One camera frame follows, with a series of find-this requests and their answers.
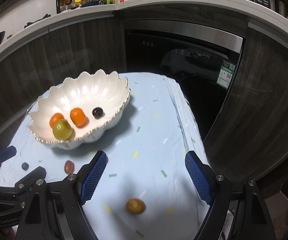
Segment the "white wall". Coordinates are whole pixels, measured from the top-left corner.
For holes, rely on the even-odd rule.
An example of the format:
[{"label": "white wall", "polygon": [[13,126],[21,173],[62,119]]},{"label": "white wall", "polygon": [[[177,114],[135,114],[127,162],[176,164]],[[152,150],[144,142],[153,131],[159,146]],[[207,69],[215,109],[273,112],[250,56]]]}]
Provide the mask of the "white wall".
[{"label": "white wall", "polygon": [[28,22],[41,19],[45,14],[56,14],[56,0],[20,0],[0,13],[0,32],[4,40],[24,29]]}]

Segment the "light blue tablecloth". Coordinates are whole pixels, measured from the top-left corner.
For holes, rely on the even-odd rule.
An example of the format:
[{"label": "light blue tablecloth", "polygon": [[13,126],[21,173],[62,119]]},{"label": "light blue tablecloth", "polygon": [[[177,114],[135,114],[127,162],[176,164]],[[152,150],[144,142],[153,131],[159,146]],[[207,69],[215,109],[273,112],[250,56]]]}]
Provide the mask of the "light blue tablecloth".
[{"label": "light blue tablecloth", "polygon": [[[47,182],[63,180],[67,160],[74,162],[77,173],[101,149],[109,161],[92,199],[83,206],[99,240],[192,240],[208,209],[184,164],[189,150],[207,163],[194,117],[174,80],[151,73],[120,74],[124,76],[132,91],[130,102],[121,121],[95,143],[48,149],[28,131],[31,121],[26,116],[11,142],[17,155],[1,166],[0,186],[13,187],[38,166],[46,169]],[[28,171],[21,169],[23,162]],[[143,200],[143,214],[127,213],[131,198]]]}]

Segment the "dark grape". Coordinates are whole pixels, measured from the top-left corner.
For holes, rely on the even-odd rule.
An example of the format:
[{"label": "dark grape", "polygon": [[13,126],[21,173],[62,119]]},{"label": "dark grape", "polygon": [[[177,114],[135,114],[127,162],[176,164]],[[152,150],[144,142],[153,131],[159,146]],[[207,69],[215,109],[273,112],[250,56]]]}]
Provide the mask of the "dark grape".
[{"label": "dark grape", "polygon": [[29,168],[28,163],[23,163],[23,164],[22,164],[22,169],[23,169],[24,171],[27,171],[28,168]]},{"label": "dark grape", "polygon": [[96,119],[99,119],[99,118],[101,118],[103,116],[104,111],[103,111],[102,108],[96,107],[96,108],[93,109],[92,114],[94,115],[94,117]]}]

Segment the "metal screw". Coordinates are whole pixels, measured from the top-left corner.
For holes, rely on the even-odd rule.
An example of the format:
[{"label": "metal screw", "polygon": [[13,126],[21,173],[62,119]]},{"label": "metal screw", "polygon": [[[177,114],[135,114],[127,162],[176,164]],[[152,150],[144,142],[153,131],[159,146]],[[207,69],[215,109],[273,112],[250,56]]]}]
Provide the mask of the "metal screw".
[{"label": "metal screw", "polygon": [[76,174],[74,174],[74,173],[69,174],[67,178],[68,178],[68,180],[74,180],[74,179],[76,179]]},{"label": "metal screw", "polygon": [[36,181],[36,184],[38,186],[42,185],[44,183],[44,180],[43,179],[39,179],[38,181]]},{"label": "metal screw", "polygon": [[249,183],[250,186],[255,186],[255,181],[252,180],[252,179],[249,179],[248,183]]},{"label": "metal screw", "polygon": [[221,174],[217,174],[216,178],[217,178],[218,181],[224,180],[224,176],[221,175]]}]

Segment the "white countertop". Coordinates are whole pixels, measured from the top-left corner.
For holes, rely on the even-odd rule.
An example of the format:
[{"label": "white countertop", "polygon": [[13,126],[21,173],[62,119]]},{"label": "white countertop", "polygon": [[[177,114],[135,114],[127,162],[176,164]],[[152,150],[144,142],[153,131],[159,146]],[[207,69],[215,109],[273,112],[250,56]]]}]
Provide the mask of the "white countertop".
[{"label": "white countertop", "polygon": [[113,12],[116,10],[170,3],[203,4],[245,14],[250,17],[249,26],[253,25],[255,29],[265,29],[264,33],[274,36],[277,41],[288,48],[288,20],[270,9],[248,0],[130,0],[117,5],[99,5],[72,10],[34,23],[0,45],[0,62],[21,46],[48,31],[86,20],[113,17]]}]

